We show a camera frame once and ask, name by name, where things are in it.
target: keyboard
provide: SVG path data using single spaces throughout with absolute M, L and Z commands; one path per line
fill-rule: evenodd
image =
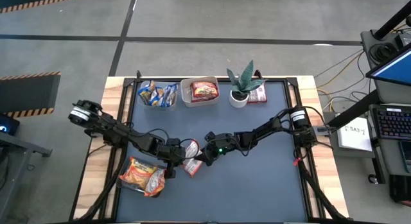
M 370 109 L 378 138 L 411 140 L 411 107 L 371 105 Z

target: gray carpet floor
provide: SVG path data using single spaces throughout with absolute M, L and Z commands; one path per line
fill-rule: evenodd
M 408 0 L 137 0 L 130 37 L 360 41 L 360 32 L 379 28 Z M 0 14 L 0 34 L 120 36 L 130 0 L 69 0 Z M 53 148 L 49 159 L 34 156 L 10 222 L 66 221 L 71 211 L 89 138 L 67 116 L 78 99 L 100 101 L 118 42 L 0 39 L 0 77 L 61 71 L 55 112 L 21 118 L 19 137 Z M 253 59 L 265 75 L 316 75 L 360 46 L 194 44 L 126 42 L 116 76 L 225 75 Z M 316 78 L 328 81 L 342 66 Z M 365 57 L 360 60 L 369 70 Z M 328 91 L 362 76 L 355 64 Z M 352 89 L 368 92 L 367 81 Z M 349 96 L 351 91 L 335 96 Z M 321 96 L 322 104 L 328 101 Z M 351 102 L 335 103 L 343 111 Z M 350 216 L 361 221 L 410 223 L 411 210 L 392 202 L 386 185 L 372 185 L 371 160 L 336 157 Z

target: green leaves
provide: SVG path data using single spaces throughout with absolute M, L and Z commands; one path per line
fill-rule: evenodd
M 262 85 L 264 80 L 251 80 L 253 70 L 253 60 L 251 60 L 248 66 L 244 69 L 240 79 L 238 79 L 230 69 L 227 69 L 227 75 L 229 76 L 232 83 L 231 90 L 233 92 L 246 94 L 252 90 L 256 90 L 260 85 Z

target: white flower pot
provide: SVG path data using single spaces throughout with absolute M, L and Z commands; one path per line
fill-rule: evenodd
M 237 100 L 232 96 L 232 91 L 230 90 L 230 104 L 233 107 L 236 108 L 242 108 L 247 104 L 247 101 L 249 100 L 249 95 L 247 95 L 247 97 L 244 100 Z

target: potted plant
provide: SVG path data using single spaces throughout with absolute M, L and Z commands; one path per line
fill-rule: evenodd
M 249 99 L 249 92 L 263 84 L 263 80 L 251 80 L 254 63 L 251 62 L 244 69 L 243 74 L 235 77 L 234 73 L 227 69 L 227 74 L 232 83 L 230 91 L 230 104 L 236 108 L 244 107 Z

